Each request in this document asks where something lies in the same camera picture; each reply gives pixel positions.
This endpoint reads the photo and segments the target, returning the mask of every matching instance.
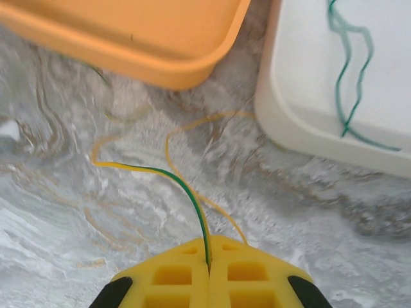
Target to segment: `orange tray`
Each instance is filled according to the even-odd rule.
[[[28,40],[174,90],[203,82],[227,54],[250,0],[0,0]]]

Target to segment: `wire strand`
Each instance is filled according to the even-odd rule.
[[[201,208],[200,202],[198,201],[198,197],[196,196],[195,191],[193,191],[189,185],[183,181],[183,179],[179,178],[178,176],[174,175],[173,173],[159,169],[159,168],[154,168],[154,167],[142,167],[142,166],[132,166],[132,165],[127,165],[127,164],[121,164],[118,162],[99,162],[98,161],[98,153],[100,151],[100,148],[103,144],[114,141],[119,139],[119,135],[114,135],[114,136],[108,136],[108,137],[102,137],[99,140],[97,140],[94,143],[92,153],[91,153],[91,162],[98,167],[114,167],[118,169],[126,169],[129,171],[138,171],[138,172],[144,172],[144,173],[153,173],[156,175],[161,175],[163,177],[169,178],[173,180],[174,182],[178,183],[183,190],[187,193],[189,196],[191,202],[194,205],[194,208],[197,212],[198,219],[200,221],[202,233],[203,233],[203,238],[204,238],[204,248],[205,248],[205,261],[207,262],[208,270],[210,272],[211,270],[211,262],[212,262],[212,253],[211,253],[211,236],[209,232],[209,227],[207,224],[207,219],[206,216],[204,215],[204,211]]]
[[[170,139],[172,136],[178,134],[178,133],[182,133],[182,132],[186,132],[188,130],[192,130],[194,128],[196,128],[197,126],[204,124],[204,123],[208,123],[208,122],[213,122],[219,119],[223,119],[224,117],[246,117],[249,119],[255,119],[255,115],[252,114],[251,112],[244,112],[241,110],[233,110],[233,111],[226,111],[226,112],[219,112],[217,114],[213,114],[213,115],[208,115],[205,116],[199,120],[193,121],[189,124],[183,125],[179,128],[177,128],[176,130],[170,132],[167,137],[166,137],[166,142],[164,145],[164,151],[165,151],[165,155],[166,155],[166,159],[167,159],[167,163],[170,166],[171,170],[173,170],[173,172],[179,177],[181,178],[184,183],[186,183],[186,185],[188,187],[190,187],[191,190],[195,191],[184,179],[184,177],[182,176],[182,174],[180,173],[180,171],[177,169],[177,167],[174,165],[173,161],[170,158],[170,151],[169,151],[169,143],[170,143]],[[244,233],[241,231],[241,228],[237,225],[237,223],[235,222],[235,220],[233,220],[233,218],[220,206],[218,206],[215,202],[211,201],[210,199],[206,198],[205,196],[197,193],[197,196],[200,200],[208,203],[210,206],[214,207],[218,212],[220,212],[221,215],[223,215],[224,217],[226,217],[234,226],[234,228],[237,230],[237,232],[240,234],[241,238],[243,239],[243,242],[245,244],[248,245],[247,242],[247,238],[245,237]]]
[[[354,128],[350,126],[351,121],[354,117],[354,114],[362,100],[362,82],[363,82],[363,77],[365,74],[365,70],[367,66],[369,65],[371,58],[374,55],[374,44],[372,42],[372,37],[371,33],[366,27],[359,27],[359,26],[353,26],[352,24],[349,24],[335,9],[334,5],[337,0],[329,0],[329,6],[328,6],[328,24],[329,28],[331,31],[337,33],[342,41],[344,51],[345,51],[345,62],[344,65],[341,69],[340,74],[338,75],[337,82],[335,83],[335,102],[337,105],[337,114],[338,114],[338,119],[340,120],[341,124],[344,127],[344,131],[342,132],[342,136],[344,137],[346,133],[350,133],[352,136],[357,138],[360,141],[363,141],[364,143],[367,143],[371,146],[376,146],[385,150],[389,151],[401,151],[400,148],[394,147],[394,146],[388,146],[386,144],[374,141],[364,135],[362,135],[360,132],[357,132]],[[341,102],[341,81],[342,78],[347,71],[347,68],[351,62],[352,59],[352,48],[351,44],[349,41],[349,37],[347,32],[354,32],[354,33],[359,33],[363,36],[364,41],[367,45],[368,49],[368,56],[367,59],[365,60],[365,63],[363,64],[360,73],[358,75],[358,80],[356,83],[356,102],[351,109],[349,113],[349,117],[346,118],[344,111],[342,109],[342,102]]]

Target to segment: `black rubber edge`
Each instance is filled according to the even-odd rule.
[[[333,308],[321,291],[308,280],[298,276],[289,276],[288,282],[304,308]]]
[[[130,277],[121,277],[106,284],[89,308],[118,308],[132,284]]]

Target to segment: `white plastic container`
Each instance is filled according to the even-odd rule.
[[[341,138],[334,86],[344,64],[328,28],[326,0],[274,1],[255,97],[265,133],[285,148],[411,178],[411,2],[345,0],[336,9],[372,33],[375,53],[363,81],[363,101],[351,126],[400,152]],[[367,50],[350,35],[353,60],[342,83],[345,114]]]

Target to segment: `marble floor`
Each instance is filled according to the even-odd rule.
[[[166,134],[222,110],[252,111],[270,0],[253,0],[231,52],[176,93],[107,72],[0,28],[0,307],[88,307],[119,270],[201,236],[195,211],[155,175]],[[306,270],[333,307],[411,302],[411,181],[283,151],[250,119],[176,135],[170,153],[249,243]],[[205,207],[211,231],[240,239]]]

